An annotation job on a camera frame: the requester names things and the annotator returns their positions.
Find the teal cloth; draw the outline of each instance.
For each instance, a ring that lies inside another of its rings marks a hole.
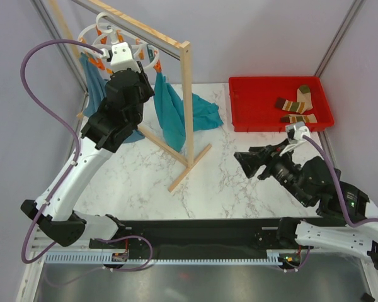
[[[102,78],[98,68],[89,62],[89,57],[85,53],[81,53],[79,61],[86,76],[89,94],[88,106],[84,109],[83,114],[90,117],[96,113],[103,98],[106,96],[105,84],[107,80]],[[142,139],[144,139],[144,135],[140,131],[134,130],[133,134],[124,140],[123,143],[134,143]]]
[[[154,92],[154,105],[164,139],[179,152],[186,140],[183,101],[162,72],[157,73]],[[223,124],[218,105],[209,103],[197,94],[192,94],[192,102],[193,131],[214,129]]]

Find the wooden rack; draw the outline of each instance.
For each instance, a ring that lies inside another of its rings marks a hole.
[[[75,3],[81,4],[80,1],[73,0]],[[185,133],[186,133],[186,157],[179,152],[172,149],[166,144],[166,142],[153,134],[150,129],[145,126],[139,125],[139,130],[150,141],[162,148],[165,152],[170,154],[178,162],[185,166],[185,170],[179,175],[179,177],[168,188],[169,192],[172,192],[177,185],[185,178],[185,176],[194,168],[194,166],[202,159],[202,157],[210,150],[211,144],[208,144],[198,155],[195,157],[195,146],[193,140],[193,108],[192,108],[192,49],[190,42],[185,41],[183,43],[177,42],[174,39],[158,32],[154,28],[147,26],[140,21],[133,19],[130,16],[122,13],[121,11],[103,3],[99,0],[88,0],[98,7],[100,11],[110,13],[114,16],[114,20],[107,19],[108,21],[115,23],[117,26],[127,30],[133,35],[146,41],[147,43],[154,45],[158,49],[166,52],[168,55],[180,60],[181,62],[181,78],[182,78],[182,91],[183,91],[183,107],[185,116]],[[62,34],[66,38],[73,39],[71,31],[63,17],[63,14],[57,4],[57,0],[48,1],[54,16],[57,18],[59,27],[62,30]],[[76,47],[72,47],[74,55],[79,57],[79,53],[76,51]]]

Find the marble table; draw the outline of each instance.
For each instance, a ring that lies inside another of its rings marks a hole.
[[[181,95],[181,86],[174,88]],[[119,148],[92,178],[75,210],[121,220],[316,216],[315,208],[304,208],[275,179],[247,179],[233,156],[250,146],[280,143],[286,134],[234,132],[228,84],[194,84],[193,92],[219,105],[224,125],[195,132],[195,155],[208,143],[212,148],[178,187],[168,192],[184,166],[144,139]],[[145,105],[143,123],[162,137],[152,100]],[[312,138],[319,141],[317,133]],[[293,158],[303,164],[317,155],[305,143]]]

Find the striped sock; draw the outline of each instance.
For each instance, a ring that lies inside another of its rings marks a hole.
[[[316,117],[314,114],[312,115],[285,115],[280,118],[280,122],[282,123],[290,123],[294,124],[298,121],[303,121],[304,123],[317,123]]]
[[[297,90],[297,101],[292,102],[288,99],[278,98],[275,108],[295,112],[304,113],[313,108],[311,101],[311,91],[307,85],[301,85]]]

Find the white wall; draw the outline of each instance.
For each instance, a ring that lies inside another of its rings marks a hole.
[[[58,1],[75,35],[94,23],[94,14]],[[190,41],[193,82],[227,82],[230,76],[313,74],[352,0],[103,2]],[[180,82],[178,61],[163,55],[161,63],[170,81]]]
[[[342,178],[378,205],[378,0],[366,1],[325,70],[328,131]]]
[[[30,220],[21,203],[50,184],[71,142],[20,81],[23,56],[49,39],[28,1],[0,1],[0,301],[14,301],[25,268],[20,252]],[[75,121],[83,92],[55,47],[32,59],[27,76],[42,101],[68,122]]]

